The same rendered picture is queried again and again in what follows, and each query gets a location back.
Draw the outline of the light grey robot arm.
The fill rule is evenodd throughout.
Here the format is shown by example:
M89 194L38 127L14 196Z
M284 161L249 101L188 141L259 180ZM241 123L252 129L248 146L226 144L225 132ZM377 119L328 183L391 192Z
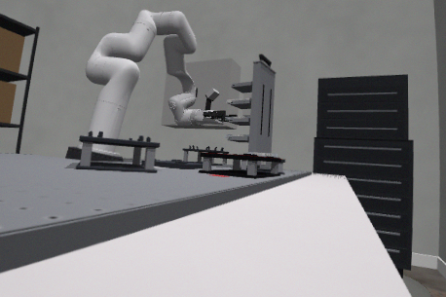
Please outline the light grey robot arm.
M88 79L105 87L97 97L89 129L84 136L89 136L92 131L97 137L103 131L104 138L119 139L130 96L139 79L139 68L135 62L144 59L156 35L168 35L164 39L167 74L178 78L183 88L183 93L168 100L174 120L179 126L198 126L195 114L199 109L186 109L195 104L196 89L186 71L184 55L196 51L195 35L179 11L147 13L143 10L137 15L129 33L105 35L87 63Z

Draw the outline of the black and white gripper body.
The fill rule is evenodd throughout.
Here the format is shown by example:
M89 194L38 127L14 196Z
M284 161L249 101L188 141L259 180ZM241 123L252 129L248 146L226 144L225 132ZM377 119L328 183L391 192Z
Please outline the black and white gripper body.
M200 111L199 111L200 110ZM202 126L204 124L210 124L210 125L223 125L224 122L220 122L219 120L221 119L210 119L210 117L205 117L204 116L204 112L213 112L213 110L203 110L203 109L199 109L197 110L196 114L195 114L195 121L199 126ZM202 110L202 111L201 111Z

